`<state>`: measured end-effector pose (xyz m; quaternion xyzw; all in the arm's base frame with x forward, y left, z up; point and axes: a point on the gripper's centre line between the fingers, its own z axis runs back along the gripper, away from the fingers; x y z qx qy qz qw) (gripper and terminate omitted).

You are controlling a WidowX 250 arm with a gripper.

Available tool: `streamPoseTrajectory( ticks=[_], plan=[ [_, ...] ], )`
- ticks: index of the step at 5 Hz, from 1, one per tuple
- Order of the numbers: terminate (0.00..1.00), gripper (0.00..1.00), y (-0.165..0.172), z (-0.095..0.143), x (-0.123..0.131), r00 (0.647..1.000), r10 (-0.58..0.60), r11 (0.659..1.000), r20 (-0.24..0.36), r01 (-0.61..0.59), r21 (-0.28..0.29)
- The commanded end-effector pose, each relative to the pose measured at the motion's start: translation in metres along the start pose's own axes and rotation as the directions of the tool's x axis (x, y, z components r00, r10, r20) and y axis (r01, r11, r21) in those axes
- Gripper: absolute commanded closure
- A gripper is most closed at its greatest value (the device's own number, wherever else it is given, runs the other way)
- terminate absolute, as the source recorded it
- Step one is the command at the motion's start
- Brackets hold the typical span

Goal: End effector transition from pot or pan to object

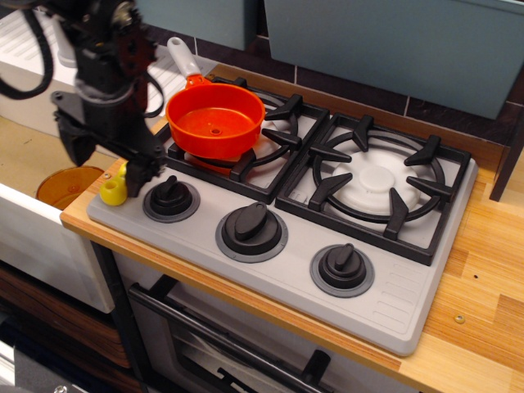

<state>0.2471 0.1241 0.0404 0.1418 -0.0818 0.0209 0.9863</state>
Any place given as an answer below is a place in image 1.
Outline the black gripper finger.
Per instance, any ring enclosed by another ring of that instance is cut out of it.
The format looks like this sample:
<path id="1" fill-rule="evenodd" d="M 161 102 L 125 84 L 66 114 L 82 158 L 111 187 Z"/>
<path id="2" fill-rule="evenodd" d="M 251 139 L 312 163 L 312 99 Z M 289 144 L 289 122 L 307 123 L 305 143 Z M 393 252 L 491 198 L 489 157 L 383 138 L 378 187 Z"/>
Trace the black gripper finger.
<path id="1" fill-rule="evenodd" d="M 57 116 L 56 118 L 62 144 L 76 166 L 82 166 L 96 151 L 97 144 L 89 133 L 74 120 Z"/>
<path id="2" fill-rule="evenodd" d="M 162 165 L 155 161 L 130 160 L 126 164 L 125 184 L 127 197 L 137 197 L 142 187 L 154 177 L 158 177 L 162 171 Z"/>

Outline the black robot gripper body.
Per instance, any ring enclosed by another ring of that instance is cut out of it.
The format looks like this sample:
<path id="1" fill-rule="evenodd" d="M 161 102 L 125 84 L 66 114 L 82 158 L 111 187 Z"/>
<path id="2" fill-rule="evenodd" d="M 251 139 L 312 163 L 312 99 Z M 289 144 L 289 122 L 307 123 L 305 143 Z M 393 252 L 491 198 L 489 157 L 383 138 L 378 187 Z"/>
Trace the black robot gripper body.
<path id="1" fill-rule="evenodd" d="M 98 146 L 127 161 L 155 161 L 163 166 L 164 148 L 147 127 L 141 108 L 133 97 L 116 102 L 93 102 L 76 93 L 52 94 L 57 116 L 68 117 L 89 133 Z"/>

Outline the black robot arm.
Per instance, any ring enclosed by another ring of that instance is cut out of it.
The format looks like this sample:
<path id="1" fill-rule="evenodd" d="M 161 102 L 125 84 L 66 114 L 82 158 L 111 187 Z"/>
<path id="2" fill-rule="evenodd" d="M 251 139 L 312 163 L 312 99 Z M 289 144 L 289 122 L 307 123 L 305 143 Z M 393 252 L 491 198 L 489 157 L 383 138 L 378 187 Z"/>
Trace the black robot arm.
<path id="1" fill-rule="evenodd" d="M 158 115 L 148 111 L 148 87 L 160 85 L 150 76 L 157 45 L 150 40 L 133 1 L 4 1 L 22 12 L 36 38 L 43 77 L 30 90 L 1 82 L 1 94 L 25 100 L 44 93 L 52 82 L 52 51 L 35 15 L 42 7 L 58 19 L 66 42 L 73 48 L 77 72 L 73 93 L 54 92 L 55 118 L 70 159 L 83 165 L 97 146 L 128 161 L 128 197 L 160 175 L 165 149 L 147 127 Z"/>

